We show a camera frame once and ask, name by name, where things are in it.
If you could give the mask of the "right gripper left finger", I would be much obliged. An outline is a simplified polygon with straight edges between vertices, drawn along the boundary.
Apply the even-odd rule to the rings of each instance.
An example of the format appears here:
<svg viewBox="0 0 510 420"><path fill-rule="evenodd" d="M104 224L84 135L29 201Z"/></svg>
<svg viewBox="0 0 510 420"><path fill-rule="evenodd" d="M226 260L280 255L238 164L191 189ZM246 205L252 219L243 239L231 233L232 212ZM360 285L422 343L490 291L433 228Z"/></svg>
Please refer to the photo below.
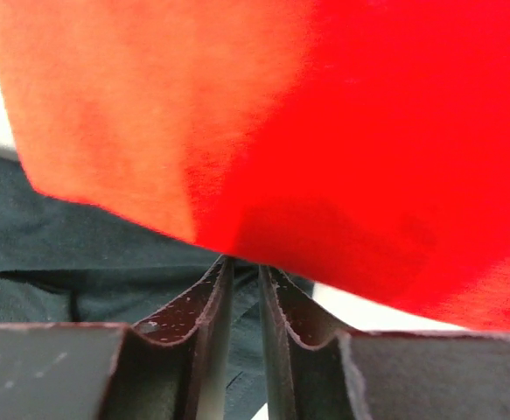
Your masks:
<svg viewBox="0 0 510 420"><path fill-rule="evenodd" d="M158 311L125 329L111 361L101 419L221 419L234 263L219 257Z"/></svg>

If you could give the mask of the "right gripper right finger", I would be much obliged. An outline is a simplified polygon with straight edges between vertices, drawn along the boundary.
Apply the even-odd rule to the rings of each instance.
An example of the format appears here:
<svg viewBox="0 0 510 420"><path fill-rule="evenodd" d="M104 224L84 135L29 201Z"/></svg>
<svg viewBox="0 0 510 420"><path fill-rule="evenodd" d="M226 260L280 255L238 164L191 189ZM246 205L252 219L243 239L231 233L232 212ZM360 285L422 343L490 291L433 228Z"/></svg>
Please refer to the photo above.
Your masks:
<svg viewBox="0 0 510 420"><path fill-rule="evenodd" d="M329 313L279 269L260 267L259 291L269 418L372 418L352 349L366 333Z"/></svg>

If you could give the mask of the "black t shirt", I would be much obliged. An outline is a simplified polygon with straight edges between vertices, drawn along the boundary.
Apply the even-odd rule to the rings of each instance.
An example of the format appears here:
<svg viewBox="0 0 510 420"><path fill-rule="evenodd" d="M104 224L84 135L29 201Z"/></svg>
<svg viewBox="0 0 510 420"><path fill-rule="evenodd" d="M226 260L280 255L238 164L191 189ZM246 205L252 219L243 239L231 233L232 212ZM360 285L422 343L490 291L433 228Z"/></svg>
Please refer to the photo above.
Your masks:
<svg viewBox="0 0 510 420"><path fill-rule="evenodd" d="M218 256L35 192L0 157L0 419L101 419L126 328ZM268 406L257 266L234 262L224 417Z"/></svg>

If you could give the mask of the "red t shirt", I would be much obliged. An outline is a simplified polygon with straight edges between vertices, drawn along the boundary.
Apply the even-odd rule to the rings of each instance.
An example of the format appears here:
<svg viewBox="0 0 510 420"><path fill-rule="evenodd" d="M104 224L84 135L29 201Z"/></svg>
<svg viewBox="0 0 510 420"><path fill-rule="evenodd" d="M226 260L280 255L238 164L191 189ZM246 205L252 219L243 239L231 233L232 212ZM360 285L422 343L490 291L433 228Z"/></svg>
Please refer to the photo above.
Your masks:
<svg viewBox="0 0 510 420"><path fill-rule="evenodd" d="M0 1L40 193L510 332L510 1Z"/></svg>

